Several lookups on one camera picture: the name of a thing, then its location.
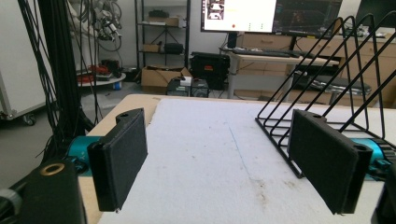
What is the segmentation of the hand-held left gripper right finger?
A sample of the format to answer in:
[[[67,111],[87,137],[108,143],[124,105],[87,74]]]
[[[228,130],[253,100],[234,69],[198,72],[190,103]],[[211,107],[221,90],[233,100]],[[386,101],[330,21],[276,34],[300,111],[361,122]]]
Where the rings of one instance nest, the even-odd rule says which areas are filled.
[[[332,213],[355,212],[373,155],[369,147],[339,133],[320,115],[294,110],[288,152]]]

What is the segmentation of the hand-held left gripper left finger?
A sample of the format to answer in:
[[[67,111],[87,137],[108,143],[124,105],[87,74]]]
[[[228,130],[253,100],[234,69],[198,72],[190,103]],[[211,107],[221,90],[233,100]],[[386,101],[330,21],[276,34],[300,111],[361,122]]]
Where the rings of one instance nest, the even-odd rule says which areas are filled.
[[[110,132],[88,146],[88,155],[99,210],[121,210],[148,155],[144,109],[118,114]]]

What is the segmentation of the round white table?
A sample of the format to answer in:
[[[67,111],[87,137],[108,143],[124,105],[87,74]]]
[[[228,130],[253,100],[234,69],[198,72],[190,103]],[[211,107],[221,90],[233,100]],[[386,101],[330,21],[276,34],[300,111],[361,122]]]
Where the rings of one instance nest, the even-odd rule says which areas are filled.
[[[120,77],[111,77],[109,80],[94,80],[93,76],[78,76],[79,87],[93,87],[93,86],[108,86],[113,90],[120,90],[122,88],[122,81],[126,78],[124,73]]]

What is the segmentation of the white felt mat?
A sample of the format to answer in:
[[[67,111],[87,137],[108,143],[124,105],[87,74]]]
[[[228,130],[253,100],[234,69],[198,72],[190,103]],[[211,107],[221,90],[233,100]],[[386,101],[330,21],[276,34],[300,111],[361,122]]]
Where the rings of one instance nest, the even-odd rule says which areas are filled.
[[[368,224],[382,191],[367,181],[352,215],[333,215],[255,122],[246,101],[125,97],[102,121],[142,107],[148,157],[119,213],[100,224]]]

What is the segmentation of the brown cardboard box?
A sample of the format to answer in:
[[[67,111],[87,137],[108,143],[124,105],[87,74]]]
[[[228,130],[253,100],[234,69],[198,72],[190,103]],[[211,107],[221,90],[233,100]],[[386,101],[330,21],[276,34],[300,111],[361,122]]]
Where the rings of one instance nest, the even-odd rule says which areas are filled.
[[[176,77],[191,77],[191,73],[186,67],[146,66],[141,70],[141,87],[144,92],[165,94]]]

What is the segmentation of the small black electronic box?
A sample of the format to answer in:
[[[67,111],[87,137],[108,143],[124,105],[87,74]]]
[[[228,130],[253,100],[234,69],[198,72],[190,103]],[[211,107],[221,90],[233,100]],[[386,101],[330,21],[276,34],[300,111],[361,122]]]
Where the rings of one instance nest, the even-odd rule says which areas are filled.
[[[173,96],[190,96],[207,98],[209,87],[204,79],[190,77],[173,78],[167,85],[167,95]]]

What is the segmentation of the wooden drawer cabinet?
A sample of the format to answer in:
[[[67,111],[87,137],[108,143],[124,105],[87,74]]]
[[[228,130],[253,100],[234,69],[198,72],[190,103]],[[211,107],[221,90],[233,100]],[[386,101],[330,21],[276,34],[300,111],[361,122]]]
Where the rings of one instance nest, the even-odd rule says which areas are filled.
[[[283,35],[254,35],[254,34],[244,34],[238,37],[237,47],[242,47],[246,49],[288,49],[290,46],[292,38],[290,36]],[[296,43],[293,47],[294,50],[309,51],[317,39],[308,37],[297,37]],[[324,46],[327,40],[320,40],[320,43],[315,47],[312,53],[318,53],[318,51]],[[348,40],[348,55],[355,50],[355,44],[352,43],[351,39]],[[342,42],[341,37],[334,37],[330,43],[324,48],[324,50],[319,54],[321,58],[330,57],[336,48]],[[370,59],[374,56],[374,44],[373,42],[367,42],[360,51],[361,56],[361,68],[363,68]],[[346,61],[345,51],[340,49],[335,55],[333,60],[339,61],[340,63],[333,67],[326,67],[322,76],[333,75],[339,67]],[[359,65],[357,61],[357,56],[355,56],[349,63],[349,74],[351,79],[359,73]],[[396,69],[396,43],[389,44],[386,49],[378,56],[378,67],[381,82]],[[254,63],[242,61],[238,65],[237,77],[254,77],[254,81],[262,79],[263,83],[260,87],[248,87],[248,84],[244,84],[243,88],[237,88],[241,82],[237,82],[234,88],[234,94],[241,97],[271,97],[276,89],[282,83],[283,77],[291,69],[291,65],[286,65],[284,63]],[[308,69],[308,75],[313,76],[319,70],[318,66],[313,66]],[[375,62],[373,62],[367,70],[363,73],[363,82],[369,85],[372,89],[376,89],[376,70]],[[343,69],[338,75],[342,78],[347,78],[347,67]],[[313,91],[304,95],[301,100],[308,101],[311,99]],[[382,101],[384,107],[391,107],[396,99],[396,77],[382,90]],[[330,100],[330,94],[324,93],[324,96],[319,98],[321,103],[327,103]]]

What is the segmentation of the light wooden desk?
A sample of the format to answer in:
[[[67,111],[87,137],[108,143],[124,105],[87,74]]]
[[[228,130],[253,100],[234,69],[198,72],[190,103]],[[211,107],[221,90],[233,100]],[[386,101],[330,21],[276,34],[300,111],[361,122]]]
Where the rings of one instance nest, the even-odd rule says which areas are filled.
[[[230,58],[227,98],[234,98],[234,91],[268,91],[281,89],[286,92],[292,84],[290,75],[300,65],[329,67],[339,62],[324,58],[275,57],[262,55],[235,54],[225,50]]]

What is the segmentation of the black keyboard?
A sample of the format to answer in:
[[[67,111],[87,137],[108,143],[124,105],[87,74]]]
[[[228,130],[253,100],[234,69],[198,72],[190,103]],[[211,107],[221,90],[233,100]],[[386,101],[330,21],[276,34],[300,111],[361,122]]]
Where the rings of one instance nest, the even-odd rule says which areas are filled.
[[[300,53],[285,50],[253,50],[253,49],[232,49],[235,54],[241,55],[255,55],[255,56],[274,56],[283,58],[299,58]]]

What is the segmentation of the black hard case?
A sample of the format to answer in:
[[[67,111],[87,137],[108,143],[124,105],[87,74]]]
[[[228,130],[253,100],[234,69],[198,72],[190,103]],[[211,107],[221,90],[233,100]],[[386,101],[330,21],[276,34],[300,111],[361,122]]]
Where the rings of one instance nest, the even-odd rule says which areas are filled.
[[[230,57],[224,54],[195,51],[191,54],[190,72],[195,78],[205,79],[210,90],[223,90]]]

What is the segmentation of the white cabinet on casters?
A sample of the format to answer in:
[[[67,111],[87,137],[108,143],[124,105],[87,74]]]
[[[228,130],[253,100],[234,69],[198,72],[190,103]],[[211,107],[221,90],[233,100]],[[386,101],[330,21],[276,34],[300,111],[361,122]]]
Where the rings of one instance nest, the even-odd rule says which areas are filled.
[[[0,0],[0,119],[35,125],[45,94],[17,0]]]

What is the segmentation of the monitor with dark screen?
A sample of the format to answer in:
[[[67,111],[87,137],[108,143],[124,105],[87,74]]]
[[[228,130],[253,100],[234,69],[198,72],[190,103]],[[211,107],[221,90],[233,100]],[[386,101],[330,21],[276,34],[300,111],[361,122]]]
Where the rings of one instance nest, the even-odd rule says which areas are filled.
[[[342,0],[276,0],[273,32],[322,35],[337,18]]]

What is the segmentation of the black metal shelf unit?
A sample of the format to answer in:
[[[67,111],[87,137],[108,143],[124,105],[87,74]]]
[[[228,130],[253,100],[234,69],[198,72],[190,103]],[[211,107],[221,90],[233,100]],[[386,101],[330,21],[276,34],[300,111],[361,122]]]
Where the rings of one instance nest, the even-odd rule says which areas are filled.
[[[191,0],[134,0],[134,15],[139,68],[188,66]]]

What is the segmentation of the black monitor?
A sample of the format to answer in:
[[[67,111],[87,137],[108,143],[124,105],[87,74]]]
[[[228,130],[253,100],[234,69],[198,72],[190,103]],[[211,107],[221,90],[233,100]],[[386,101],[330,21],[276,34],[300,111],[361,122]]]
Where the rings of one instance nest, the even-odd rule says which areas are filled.
[[[396,10],[396,0],[361,0],[356,21],[361,21],[369,13],[374,15],[375,25],[392,10]],[[396,15],[387,17],[381,27],[396,28]]]

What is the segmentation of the monitor with white screen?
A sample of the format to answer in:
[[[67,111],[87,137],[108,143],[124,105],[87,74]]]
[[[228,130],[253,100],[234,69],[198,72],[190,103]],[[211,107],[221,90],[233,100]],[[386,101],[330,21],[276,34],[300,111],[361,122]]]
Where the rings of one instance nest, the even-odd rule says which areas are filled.
[[[273,31],[276,0],[202,0],[202,32]]]

